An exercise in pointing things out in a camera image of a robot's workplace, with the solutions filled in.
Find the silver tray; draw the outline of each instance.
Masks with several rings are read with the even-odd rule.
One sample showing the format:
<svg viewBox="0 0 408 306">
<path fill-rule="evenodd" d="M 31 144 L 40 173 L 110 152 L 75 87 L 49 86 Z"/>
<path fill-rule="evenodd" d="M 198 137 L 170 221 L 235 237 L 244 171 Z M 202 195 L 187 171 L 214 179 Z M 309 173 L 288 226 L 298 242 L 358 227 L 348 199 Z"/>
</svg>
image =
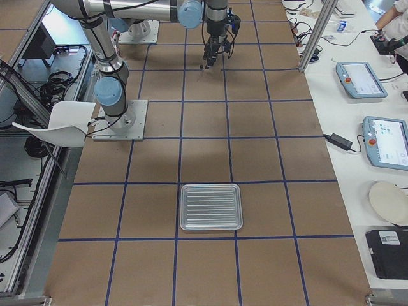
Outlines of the silver tray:
<svg viewBox="0 0 408 306">
<path fill-rule="evenodd" d="M 180 226 L 183 230 L 238 230 L 242 224 L 238 185 L 191 184 L 181 188 Z"/>
</svg>

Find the white sticker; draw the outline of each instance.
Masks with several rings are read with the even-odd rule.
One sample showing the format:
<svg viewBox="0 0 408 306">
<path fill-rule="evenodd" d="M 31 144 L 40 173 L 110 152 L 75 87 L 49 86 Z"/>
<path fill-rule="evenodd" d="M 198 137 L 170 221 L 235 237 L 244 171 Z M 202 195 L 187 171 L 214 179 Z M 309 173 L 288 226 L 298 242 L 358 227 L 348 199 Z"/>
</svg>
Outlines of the white sticker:
<svg viewBox="0 0 408 306">
<path fill-rule="evenodd" d="M 379 231 L 382 244 L 400 245 L 396 231 Z"/>
</svg>

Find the black case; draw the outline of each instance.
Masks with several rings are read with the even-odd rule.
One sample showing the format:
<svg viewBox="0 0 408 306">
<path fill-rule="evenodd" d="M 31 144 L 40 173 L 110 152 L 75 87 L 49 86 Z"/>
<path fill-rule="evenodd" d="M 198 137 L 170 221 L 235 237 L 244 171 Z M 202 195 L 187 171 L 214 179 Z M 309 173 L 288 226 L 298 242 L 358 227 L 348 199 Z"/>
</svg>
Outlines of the black case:
<svg viewBox="0 0 408 306">
<path fill-rule="evenodd" d="M 400 245 L 383 244 L 377 230 L 365 234 L 375 273 L 380 279 L 408 280 L 408 231 L 394 232 L 397 233 Z"/>
</svg>

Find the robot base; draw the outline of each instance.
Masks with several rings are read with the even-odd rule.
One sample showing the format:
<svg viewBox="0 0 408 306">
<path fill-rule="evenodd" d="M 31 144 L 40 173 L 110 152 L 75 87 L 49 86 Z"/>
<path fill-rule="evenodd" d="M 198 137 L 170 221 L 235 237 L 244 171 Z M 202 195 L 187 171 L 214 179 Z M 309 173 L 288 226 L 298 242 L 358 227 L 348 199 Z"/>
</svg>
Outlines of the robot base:
<svg viewBox="0 0 408 306">
<path fill-rule="evenodd" d="M 111 129 L 106 129 L 96 134 L 93 134 L 93 140 L 103 141 L 117 141 L 117 140 L 143 140 L 143 134 L 145 132 L 146 114 L 147 114 L 147 100 L 131 100 L 128 107 L 136 114 L 135 123 L 122 134 L 117 134 Z M 101 108 L 99 111 L 100 117 L 105 116 L 105 112 Z M 97 121 L 95 130 L 107 128 L 106 121 Z"/>
<path fill-rule="evenodd" d="M 119 36 L 119 43 L 124 45 L 142 45 L 144 43 L 157 43 L 157 34 L 159 33 L 160 22 L 156 20 L 148 20 L 150 25 L 150 33 L 143 37 L 133 37 L 128 32 L 123 32 Z"/>
</svg>

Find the blue joint cap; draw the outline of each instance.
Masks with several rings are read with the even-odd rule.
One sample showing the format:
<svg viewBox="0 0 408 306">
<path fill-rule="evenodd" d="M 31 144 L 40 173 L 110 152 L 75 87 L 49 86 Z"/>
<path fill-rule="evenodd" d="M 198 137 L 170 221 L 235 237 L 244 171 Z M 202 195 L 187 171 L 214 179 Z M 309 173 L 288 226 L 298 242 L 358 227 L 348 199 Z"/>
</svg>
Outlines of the blue joint cap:
<svg viewBox="0 0 408 306">
<path fill-rule="evenodd" d="M 203 5 L 198 0 L 185 0 L 177 13 L 178 21 L 186 29 L 198 27 L 203 18 Z"/>
<path fill-rule="evenodd" d="M 94 87 L 95 97 L 103 106 L 116 104 L 122 97 L 122 91 L 120 82 L 110 76 L 97 81 Z"/>
</svg>

